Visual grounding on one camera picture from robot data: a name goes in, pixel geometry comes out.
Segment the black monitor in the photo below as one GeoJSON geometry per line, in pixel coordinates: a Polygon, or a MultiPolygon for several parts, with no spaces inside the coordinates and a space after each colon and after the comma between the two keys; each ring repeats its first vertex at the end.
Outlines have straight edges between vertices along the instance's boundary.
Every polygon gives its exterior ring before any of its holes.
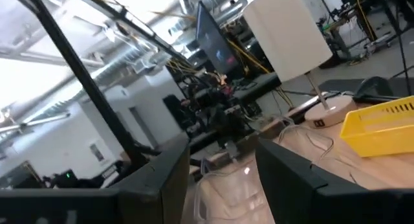
{"type": "Polygon", "coordinates": [[[229,74],[239,70],[243,76],[239,59],[202,1],[197,12],[196,40],[217,72],[229,74]]]}

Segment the ceiling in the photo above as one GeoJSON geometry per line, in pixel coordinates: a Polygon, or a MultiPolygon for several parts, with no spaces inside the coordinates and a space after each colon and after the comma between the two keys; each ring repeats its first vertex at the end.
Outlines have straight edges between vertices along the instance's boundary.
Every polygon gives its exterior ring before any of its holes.
{"type": "MultiPolygon", "coordinates": [[[[178,7],[177,0],[117,1],[128,7],[130,12],[145,23],[162,22],[155,21],[157,15],[151,11],[162,12],[171,7],[178,7]]],[[[125,39],[122,37],[108,37],[108,33],[105,33],[104,29],[106,28],[105,24],[110,23],[111,20],[88,4],[80,0],[43,0],[43,2],[91,72],[102,68],[105,65],[105,56],[124,44],[125,39]]],[[[2,19],[0,24],[0,65],[3,68],[0,73],[1,78],[6,80],[2,82],[4,86],[15,88],[20,85],[22,87],[21,83],[24,82],[27,84],[24,89],[42,87],[28,92],[32,97],[37,97],[72,75],[72,71],[66,66],[66,61],[61,57],[55,44],[33,13],[17,0],[0,0],[0,6],[0,19],[2,19]],[[47,73],[45,76],[54,79],[54,81],[42,82],[39,76],[34,76],[36,74],[33,72],[34,70],[39,74],[47,73]]],[[[163,30],[168,37],[167,28],[163,30]]],[[[14,92],[8,94],[7,99],[0,102],[0,109],[13,103],[18,103],[21,106],[25,103],[22,100],[28,100],[27,95],[23,95],[24,92],[18,91],[16,88],[13,90],[14,92]]]]}

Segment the yellow tray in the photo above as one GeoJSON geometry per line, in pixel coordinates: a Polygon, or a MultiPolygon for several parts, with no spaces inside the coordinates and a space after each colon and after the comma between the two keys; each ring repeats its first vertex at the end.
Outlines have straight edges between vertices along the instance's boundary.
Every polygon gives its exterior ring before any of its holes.
{"type": "Polygon", "coordinates": [[[414,96],[349,112],[340,136],[361,157],[414,152],[414,96]]]}

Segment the electronic equipment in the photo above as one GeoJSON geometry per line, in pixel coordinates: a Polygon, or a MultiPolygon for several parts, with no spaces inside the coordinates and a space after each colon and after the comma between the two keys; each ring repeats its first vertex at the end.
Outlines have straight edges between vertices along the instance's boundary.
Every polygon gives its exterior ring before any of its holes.
{"type": "Polygon", "coordinates": [[[0,191],[3,223],[180,223],[190,153],[178,145],[106,189],[0,191]]]}
{"type": "Polygon", "coordinates": [[[217,72],[231,74],[232,78],[243,77],[239,59],[202,1],[197,12],[196,40],[217,72]]]}
{"type": "Polygon", "coordinates": [[[276,223],[407,223],[414,190],[366,190],[260,139],[256,162],[276,223]]]}

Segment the desk surface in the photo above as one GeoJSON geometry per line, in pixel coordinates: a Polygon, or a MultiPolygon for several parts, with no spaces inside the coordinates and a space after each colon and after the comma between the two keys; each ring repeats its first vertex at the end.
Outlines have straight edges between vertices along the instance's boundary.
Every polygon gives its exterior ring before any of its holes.
{"type": "Polygon", "coordinates": [[[256,83],[255,86],[246,90],[236,91],[234,97],[242,102],[249,103],[281,85],[280,79],[275,72],[262,74],[255,78],[253,82],[256,83]]]}
{"type": "Polygon", "coordinates": [[[327,144],[321,143],[324,140],[318,140],[320,137],[317,134],[324,135],[331,138],[334,144],[330,155],[325,157],[331,159],[320,161],[319,166],[322,168],[370,190],[414,188],[414,174],[411,173],[414,172],[414,153],[361,158],[339,137],[341,128],[342,124],[337,124],[329,128],[313,129],[310,132],[310,135],[316,133],[313,137],[305,136],[301,130],[300,134],[291,131],[283,137],[280,144],[316,162],[323,153],[322,148],[327,149],[327,144]],[[304,137],[316,140],[313,144],[304,137]]]}
{"type": "MultiPolygon", "coordinates": [[[[299,109],[306,108],[315,101],[316,98],[309,100],[307,103],[299,106],[297,109],[290,111],[287,116],[298,112],[299,109]]],[[[278,123],[275,122],[269,124],[262,129],[262,132],[266,132],[268,138],[272,138],[273,141],[279,142],[279,133],[271,137],[272,128],[278,123]]],[[[339,138],[339,132],[341,130],[342,124],[337,124],[335,126],[324,128],[324,129],[313,129],[311,132],[300,132],[298,128],[294,128],[290,131],[287,131],[284,134],[283,139],[280,144],[290,150],[315,161],[315,158],[318,158],[324,150],[327,149],[329,144],[326,137],[330,137],[334,144],[333,149],[330,151],[330,154],[327,154],[323,160],[319,161],[319,166],[334,173],[344,179],[350,180],[351,182],[356,182],[360,186],[363,186],[367,189],[381,189],[381,188],[413,188],[414,187],[414,153],[407,153],[401,155],[391,155],[383,157],[371,157],[371,158],[361,158],[350,149],[350,147],[339,138]],[[300,145],[302,148],[294,148],[292,146],[300,145]]],[[[226,155],[226,153],[220,153],[214,155],[209,160],[215,161],[216,159],[226,155]]],[[[250,154],[246,157],[247,160],[254,160],[254,155],[250,154]]],[[[222,169],[222,172],[228,171],[229,168],[233,168],[237,164],[229,164],[228,166],[222,169]]],[[[239,167],[245,170],[246,166],[244,163],[239,162],[239,167]]],[[[253,178],[258,177],[257,170],[251,170],[250,173],[256,175],[253,178]]],[[[223,198],[226,196],[232,195],[233,190],[228,190],[228,185],[237,184],[240,187],[246,188],[246,191],[251,191],[252,186],[261,186],[256,179],[243,180],[245,175],[243,173],[232,173],[227,176],[226,179],[220,181],[214,181],[212,185],[215,187],[215,191],[226,191],[226,193],[220,196],[220,194],[213,195],[211,189],[202,188],[204,199],[206,200],[206,205],[208,205],[209,212],[211,214],[216,214],[221,218],[228,218],[235,221],[233,223],[249,223],[249,224],[273,224],[273,219],[271,213],[269,212],[267,203],[265,201],[264,193],[259,192],[254,199],[246,200],[243,202],[245,205],[249,206],[249,210],[236,211],[227,207],[223,198]]],[[[214,223],[228,223],[228,221],[223,219],[216,219],[214,223]]]]}

